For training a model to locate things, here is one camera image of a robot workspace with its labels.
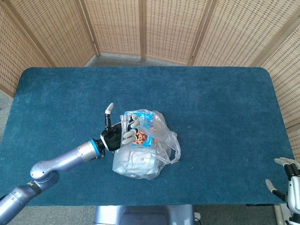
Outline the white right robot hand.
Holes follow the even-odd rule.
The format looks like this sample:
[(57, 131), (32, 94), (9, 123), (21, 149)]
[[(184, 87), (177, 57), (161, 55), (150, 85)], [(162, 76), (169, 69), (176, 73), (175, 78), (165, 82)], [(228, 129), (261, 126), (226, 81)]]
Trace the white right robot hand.
[(300, 214), (300, 163), (296, 160), (280, 157), (274, 161), (283, 166), (288, 177), (288, 191), (283, 194), (278, 191), (269, 179), (265, 180), (268, 190), (287, 203), (291, 213)]

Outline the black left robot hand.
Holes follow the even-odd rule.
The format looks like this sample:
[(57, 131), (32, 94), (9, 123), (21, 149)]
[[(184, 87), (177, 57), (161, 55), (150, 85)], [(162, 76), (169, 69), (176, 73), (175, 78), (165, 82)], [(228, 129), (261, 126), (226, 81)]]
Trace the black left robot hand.
[(140, 125), (138, 116), (133, 114), (130, 116), (129, 124), (125, 127), (125, 133), (122, 133), (122, 123), (119, 122), (112, 126), (111, 112), (114, 104), (110, 103), (105, 109), (105, 130), (101, 132), (100, 139), (105, 146), (105, 150), (116, 151), (122, 145), (126, 145), (138, 140), (138, 129)]

